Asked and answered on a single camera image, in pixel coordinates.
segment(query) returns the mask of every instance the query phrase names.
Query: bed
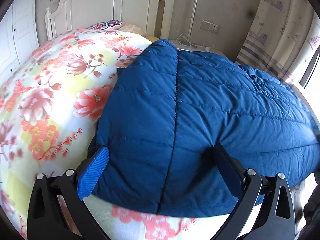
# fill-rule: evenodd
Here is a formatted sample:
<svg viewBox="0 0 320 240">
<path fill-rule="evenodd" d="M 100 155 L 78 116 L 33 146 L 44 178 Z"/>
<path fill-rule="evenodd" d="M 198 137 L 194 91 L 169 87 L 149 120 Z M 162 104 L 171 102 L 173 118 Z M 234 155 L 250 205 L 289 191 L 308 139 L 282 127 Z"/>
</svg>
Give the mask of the bed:
<svg viewBox="0 0 320 240">
<path fill-rule="evenodd" d="M 144 36 L 168 38 L 173 5 L 174 0 L 60 0 L 55 12 L 47 9 L 48 41 L 0 88 L 0 204 L 25 239 L 37 174 L 59 176 L 86 158 L 117 68 L 127 67 L 151 44 L 134 33 L 87 27 L 119 19 L 139 26 Z M 79 233 L 59 201 L 70 228 Z M 119 240 L 210 239 L 228 216 L 156 216 L 93 195 L 84 202 L 106 233 Z M 243 233 L 250 231 L 259 208 Z"/>
</svg>

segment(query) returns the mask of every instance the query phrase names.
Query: switch panel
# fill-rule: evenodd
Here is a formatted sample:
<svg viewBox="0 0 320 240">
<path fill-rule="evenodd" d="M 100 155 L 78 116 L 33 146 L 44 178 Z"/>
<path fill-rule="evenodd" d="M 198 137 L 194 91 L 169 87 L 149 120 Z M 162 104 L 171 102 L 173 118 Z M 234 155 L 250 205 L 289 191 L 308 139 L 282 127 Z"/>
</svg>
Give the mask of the switch panel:
<svg viewBox="0 0 320 240">
<path fill-rule="evenodd" d="M 214 23 L 202 20 L 200 29 L 218 34 L 220 30 L 220 26 Z"/>
</svg>

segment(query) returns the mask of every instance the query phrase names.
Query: blue puffer garment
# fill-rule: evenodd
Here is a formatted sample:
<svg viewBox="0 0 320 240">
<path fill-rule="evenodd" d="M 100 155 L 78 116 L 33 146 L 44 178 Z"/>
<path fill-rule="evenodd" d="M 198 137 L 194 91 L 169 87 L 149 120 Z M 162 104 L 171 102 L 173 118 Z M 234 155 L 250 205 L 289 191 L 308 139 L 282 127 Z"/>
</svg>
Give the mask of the blue puffer garment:
<svg viewBox="0 0 320 240">
<path fill-rule="evenodd" d="M 212 160 L 221 143 L 245 168 L 292 187 L 320 162 L 314 120 L 288 86 L 209 52 L 151 44 L 119 77 L 88 156 L 109 148 L 93 193 L 139 212 L 230 213 L 237 199 Z"/>
</svg>

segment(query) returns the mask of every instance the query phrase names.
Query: metal screw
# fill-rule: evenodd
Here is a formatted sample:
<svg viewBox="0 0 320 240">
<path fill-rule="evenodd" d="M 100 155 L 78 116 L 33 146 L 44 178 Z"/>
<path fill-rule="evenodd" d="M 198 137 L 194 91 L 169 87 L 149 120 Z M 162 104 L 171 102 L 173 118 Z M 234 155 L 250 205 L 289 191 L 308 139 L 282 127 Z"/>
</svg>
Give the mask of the metal screw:
<svg viewBox="0 0 320 240">
<path fill-rule="evenodd" d="M 37 179 L 43 179 L 43 173 L 39 173 L 38 175 L 37 175 Z"/>
<path fill-rule="evenodd" d="M 67 176 L 72 176 L 74 173 L 75 173 L 74 170 L 67 170 L 66 171 Z"/>
<path fill-rule="evenodd" d="M 278 177 L 279 177 L 280 179 L 284 179 L 284 178 L 285 178 L 285 175 L 280 172 L 280 173 L 278 173 Z"/>
<path fill-rule="evenodd" d="M 247 173 L 251 176 L 256 175 L 256 171 L 254 169 L 247 169 Z"/>
</svg>

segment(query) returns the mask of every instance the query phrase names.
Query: white wardrobe door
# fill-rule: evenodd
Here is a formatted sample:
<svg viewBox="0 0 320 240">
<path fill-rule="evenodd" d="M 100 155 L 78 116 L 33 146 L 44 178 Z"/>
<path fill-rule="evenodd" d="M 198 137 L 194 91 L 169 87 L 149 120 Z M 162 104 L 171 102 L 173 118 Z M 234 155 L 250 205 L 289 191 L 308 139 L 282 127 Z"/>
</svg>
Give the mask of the white wardrobe door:
<svg viewBox="0 0 320 240">
<path fill-rule="evenodd" d="M 0 22 L 0 85 L 19 67 L 12 33 L 12 5 Z"/>
<path fill-rule="evenodd" d="M 39 47 L 36 35 L 36 0 L 14 0 L 12 28 L 18 59 L 22 65 L 31 52 Z"/>
</svg>

